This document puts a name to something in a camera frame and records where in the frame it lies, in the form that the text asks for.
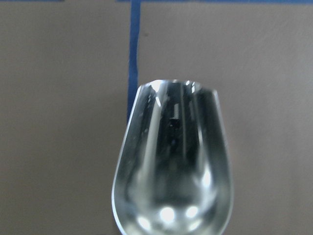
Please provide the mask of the metal ice scoop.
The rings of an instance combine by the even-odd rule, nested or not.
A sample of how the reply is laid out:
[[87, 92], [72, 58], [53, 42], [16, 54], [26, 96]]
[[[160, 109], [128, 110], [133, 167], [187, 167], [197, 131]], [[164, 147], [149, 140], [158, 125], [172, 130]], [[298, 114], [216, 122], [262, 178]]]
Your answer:
[[136, 93], [112, 187], [123, 235], [221, 235], [233, 182], [218, 93], [155, 80]]

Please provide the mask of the blue tape strip lengthwise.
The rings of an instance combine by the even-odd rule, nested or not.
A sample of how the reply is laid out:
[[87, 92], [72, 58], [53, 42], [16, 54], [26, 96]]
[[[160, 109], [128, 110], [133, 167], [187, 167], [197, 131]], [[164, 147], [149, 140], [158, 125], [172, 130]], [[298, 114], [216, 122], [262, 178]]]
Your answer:
[[128, 98], [127, 98], [127, 120], [130, 119], [138, 87], [137, 50], [140, 33], [141, 1], [131, 0], [130, 10], [130, 38], [129, 38], [129, 67], [128, 67]]

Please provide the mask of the blue tape strip crosswise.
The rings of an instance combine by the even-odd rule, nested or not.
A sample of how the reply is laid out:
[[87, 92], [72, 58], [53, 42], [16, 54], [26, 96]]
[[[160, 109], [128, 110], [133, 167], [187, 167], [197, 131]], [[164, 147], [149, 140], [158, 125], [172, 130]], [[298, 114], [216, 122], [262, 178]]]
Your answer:
[[208, 3], [277, 3], [277, 4], [312, 4], [312, 0], [141, 0], [141, 2], [208, 2]]

